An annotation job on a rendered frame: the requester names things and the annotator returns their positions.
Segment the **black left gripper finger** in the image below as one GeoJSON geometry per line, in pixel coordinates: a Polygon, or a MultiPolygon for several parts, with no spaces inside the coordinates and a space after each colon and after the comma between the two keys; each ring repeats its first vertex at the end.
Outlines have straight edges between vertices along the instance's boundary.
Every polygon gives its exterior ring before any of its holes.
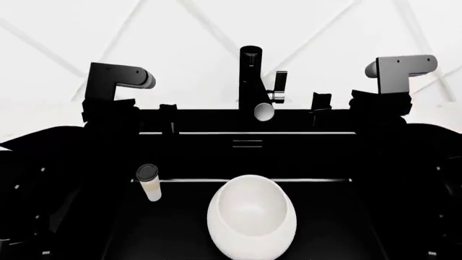
{"type": "Polygon", "coordinates": [[[178,108],[177,105],[160,104],[161,127],[163,134],[179,134],[176,127],[178,108]]]}

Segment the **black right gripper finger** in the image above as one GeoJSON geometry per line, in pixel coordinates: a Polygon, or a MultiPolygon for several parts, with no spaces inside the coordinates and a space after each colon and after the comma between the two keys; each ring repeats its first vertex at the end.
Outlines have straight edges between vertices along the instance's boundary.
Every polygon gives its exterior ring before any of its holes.
{"type": "Polygon", "coordinates": [[[331,97],[330,93],[313,93],[311,112],[313,114],[313,127],[316,125],[316,120],[319,113],[329,111],[331,107],[331,97]]]}

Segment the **white cup with black lid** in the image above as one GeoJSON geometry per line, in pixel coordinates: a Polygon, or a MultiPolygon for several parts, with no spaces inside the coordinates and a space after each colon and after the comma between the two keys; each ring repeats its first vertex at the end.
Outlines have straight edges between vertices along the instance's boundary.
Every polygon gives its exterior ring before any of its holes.
{"type": "Polygon", "coordinates": [[[161,199],[159,169],[156,165],[143,164],[137,169],[136,178],[149,201],[156,202],[161,199]]]}

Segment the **black sink faucet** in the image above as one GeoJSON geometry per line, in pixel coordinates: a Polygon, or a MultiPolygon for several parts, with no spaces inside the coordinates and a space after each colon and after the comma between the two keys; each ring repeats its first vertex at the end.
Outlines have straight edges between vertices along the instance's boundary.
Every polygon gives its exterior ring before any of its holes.
{"type": "Polygon", "coordinates": [[[261,78],[263,50],[254,45],[240,48],[238,109],[257,121],[270,121],[275,112],[261,78]]]}

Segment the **black kitchen sink basin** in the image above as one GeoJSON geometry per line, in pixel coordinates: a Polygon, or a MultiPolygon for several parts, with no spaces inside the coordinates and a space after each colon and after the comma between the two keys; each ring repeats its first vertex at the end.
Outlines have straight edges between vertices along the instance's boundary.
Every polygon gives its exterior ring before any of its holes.
{"type": "Polygon", "coordinates": [[[213,244],[206,213],[213,195],[242,175],[271,179],[297,214],[295,239],[276,260],[370,260],[362,243],[363,212],[346,181],[286,179],[290,167],[267,155],[255,136],[141,135],[144,164],[159,169],[162,197],[131,187],[129,260],[231,260],[213,244]]]}

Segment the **white bowl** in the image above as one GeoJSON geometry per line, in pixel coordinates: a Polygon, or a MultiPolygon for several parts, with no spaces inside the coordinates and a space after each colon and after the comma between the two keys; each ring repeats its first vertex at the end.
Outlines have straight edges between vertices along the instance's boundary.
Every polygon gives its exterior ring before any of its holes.
{"type": "Polygon", "coordinates": [[[206,224],[213,244],[227,258],[276,260],[295,239],[297,214],[277,183],[260,175],[241,175],[213,195],[206,224]]]}

